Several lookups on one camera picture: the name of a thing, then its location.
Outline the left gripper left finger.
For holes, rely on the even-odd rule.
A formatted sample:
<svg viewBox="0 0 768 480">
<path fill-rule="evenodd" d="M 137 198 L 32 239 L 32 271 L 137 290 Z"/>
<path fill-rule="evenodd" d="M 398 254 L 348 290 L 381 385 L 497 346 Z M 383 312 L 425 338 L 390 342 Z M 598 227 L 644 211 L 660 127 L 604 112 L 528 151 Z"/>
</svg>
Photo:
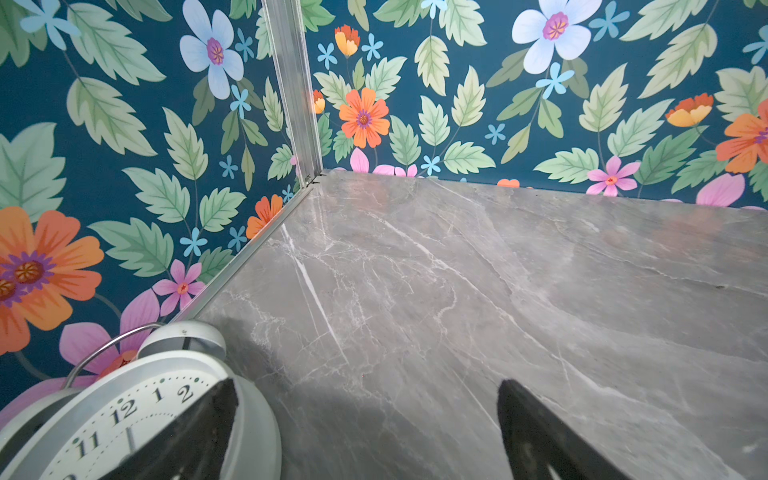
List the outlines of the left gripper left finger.
<svg viewBox="0 0 768 480">
<path fill-rule="evenodd" d="M 232 379 L 220 381 L 103 475 L 105 479 L 219 479 L 239 406 Z"/>
</svg>

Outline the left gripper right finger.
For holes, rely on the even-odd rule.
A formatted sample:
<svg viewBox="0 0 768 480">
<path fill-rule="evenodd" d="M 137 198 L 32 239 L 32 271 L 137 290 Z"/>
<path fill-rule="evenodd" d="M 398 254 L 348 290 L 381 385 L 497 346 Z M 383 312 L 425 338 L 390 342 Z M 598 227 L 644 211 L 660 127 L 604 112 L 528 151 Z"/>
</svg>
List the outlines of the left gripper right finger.
<svg viewBox="0 0 768 480">
<path fill-rule="evenodd" d="M 516 380 L 501 382 L 497 416 L 515 479 L 629 479 Z"/>
</svg>

